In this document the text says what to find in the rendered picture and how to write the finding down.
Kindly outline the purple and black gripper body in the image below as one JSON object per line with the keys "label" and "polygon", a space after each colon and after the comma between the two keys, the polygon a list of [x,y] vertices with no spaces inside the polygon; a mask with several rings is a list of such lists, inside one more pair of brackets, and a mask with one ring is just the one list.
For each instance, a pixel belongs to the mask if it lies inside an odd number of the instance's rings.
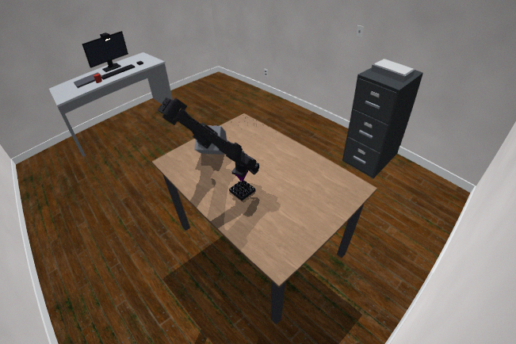
{"label": "purple and black gripper body", "polygon": [[238,172],[238,164],[242,164],[242,163],[235,163],[235,168],[234,170],[232,171],[232,174],[238,174],[240,177],[244,177],[244,175],[247,173],[248,169],[244,172],[244,173],[241,173],[241,172]]}

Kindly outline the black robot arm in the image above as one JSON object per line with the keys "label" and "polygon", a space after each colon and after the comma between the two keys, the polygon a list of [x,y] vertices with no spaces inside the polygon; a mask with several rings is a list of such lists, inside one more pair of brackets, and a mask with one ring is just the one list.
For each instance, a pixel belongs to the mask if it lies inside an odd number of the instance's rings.
{"label": "black robot arm", "polygon": [[[205,146],[205,148],[208,149],[211,143],[213,143],[220,151],[222,151],[224,154],[226,153],[226,156],[231,158],[232,161],[242,163],[240,165],[238,164],[238,172],[244,173],[247,169],[252,174],[256,174],[258,172],[259,163],[247,155],[239,144],[231,143],[228,140],[222,139],[218,136],[218,133],[214,133],[214,130],[211,129],[208,125],[193,119],[185,111],[186,107],[187,105],[179,101],[177,98],[171,100],[166,97],[163,101],[163,104],[159,106],[158,111],[165,114],[162,116],[162,118],[168,120],[171,124],[175,125],[177,122],[179,122],[185,127],[188,126],[187,128],[192,130],[190,131],[193,133],[193,138],[196,139],[197,142],[199,141],[198,143],[203,147]],[[177,114],[175,115],[175,113]]]}

